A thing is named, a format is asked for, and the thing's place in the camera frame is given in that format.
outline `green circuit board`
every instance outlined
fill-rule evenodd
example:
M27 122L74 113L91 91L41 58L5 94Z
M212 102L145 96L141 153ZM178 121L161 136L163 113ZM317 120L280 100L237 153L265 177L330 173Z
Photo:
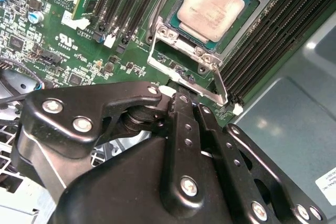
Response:
M169 77L147 64L150 45L146 43L146 32L150 15L159 0L152 0L141 20L136 35L130 41L123 54L116 52L93 39L97 24L91 24L80 29L79 19L71 20L74 16L85 16L90 0L39 0L42 3L41 12L44 20L33 25L27 19L30 0L10 0L0 2L0 47L3 56L24 62L31 70L53 84L54 87L91 85L122 81L150 81L156 85L164 85ZM275 0L270 0L265 10L272 7ZM176 0L167 0L161 12L162 17L168 17ZM231 39L237 34L247 18L257 8L258 1L251 0L245 12L236 20L230 33L219 45L223 51ZM267 12L261 12L256 22ZM14 36L24 41L22 46L13 48L10 38ZM43 48L60 57L58 66L46 64L37 57L36 47ZM168 45L159 42L154 51L154 58L166 66L174 65L174 69L182 76L191 78L202 87L208 88L213 82L211 73L199 75L198 64ZM214 102L202 99L215 112L220 125L225 125L233 116L229 108L220 107Z

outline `silver screw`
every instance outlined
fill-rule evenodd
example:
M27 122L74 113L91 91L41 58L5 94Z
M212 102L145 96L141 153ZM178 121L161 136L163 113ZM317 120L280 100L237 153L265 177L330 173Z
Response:
M205 113L208 113L208 114L211 113L210 109L208 109L207 107L203 107L203 111L204 111Z
M299 212L299 214L301 215L301 217L302 217L303 219L305 219L305 220L309 220L309 219L310 219L307 210L306 210L303 206L301 206L301 205L297 205L297 208L298 208L298 212Z
M239 130L238 130L236 127L232 126L231 129L232 129L232 131L233 131L234 133L236 133L237 135L239 134Z
M92 123L86 118L76 118L72 125L80 132L89 132L92 129Z
M148 87L148 91L151 92L152 94L157 94L158 93L158 91L153 87Z
M180 96L180 99L185 102L185 103L188 103L188 98L185 97L184 95Z
M267 213L264 207L259 204L258 202L252 202L252 209L255 215L258 217L259 220L266 221L267 220Z
M196 183L191 178L183 177L181 179L181 188L188 196L194 197L197 194Z
M318 219L318 220L322 220L322 216L319 214L319 212L317 212L317 210L313 207L309 208L311 213Z
M42 104L42 108L52 114L57 114L63 110L63 105L55 100L48 100Z

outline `integrated circuit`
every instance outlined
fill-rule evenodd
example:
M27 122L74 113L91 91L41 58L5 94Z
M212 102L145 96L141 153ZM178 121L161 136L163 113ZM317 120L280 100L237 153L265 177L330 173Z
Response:
M244 6L243 0L184 0L177 12L179 28L203 43L219 42Z
M9 39L9 47L14 49L15 51L22 52L23 46L25 42L15 36L11 36Z
M82 83L83 78L72 73L69 78L69 83L74 85L74 86L79 86Z

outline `mounting hole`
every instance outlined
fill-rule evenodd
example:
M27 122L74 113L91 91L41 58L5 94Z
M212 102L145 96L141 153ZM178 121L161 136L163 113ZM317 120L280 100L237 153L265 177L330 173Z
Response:
M236 127L231 126L231 130L232 130L235 134L239 135L239 130L238 130Z
M236 166L240 167L240 162L238 160L233 160L233 163L235 163Z
M154 87L148 87L148 91L151 92L152 94L158 94L159 92L156 90Z
M185 102L185 103L188 103L188 98L185 97L184 95L180 96L180 99Z
M204 111L205 113L207 113L207 114L210 114L210 113L211 113L210 109L207 108L207 107L203 107L203 111Z
M186 146L191 147L193 145L193 141L191 141L189 138L186 138L184 140L184 143Z
M191 126L189 124L185 124L184 127L186 128L187 131L191 131Z

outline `gray metal panel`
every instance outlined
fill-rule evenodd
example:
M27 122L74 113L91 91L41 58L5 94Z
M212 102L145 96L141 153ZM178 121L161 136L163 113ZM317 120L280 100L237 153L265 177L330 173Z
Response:
M234 121L336 223L315 181L336 167L336 13Z

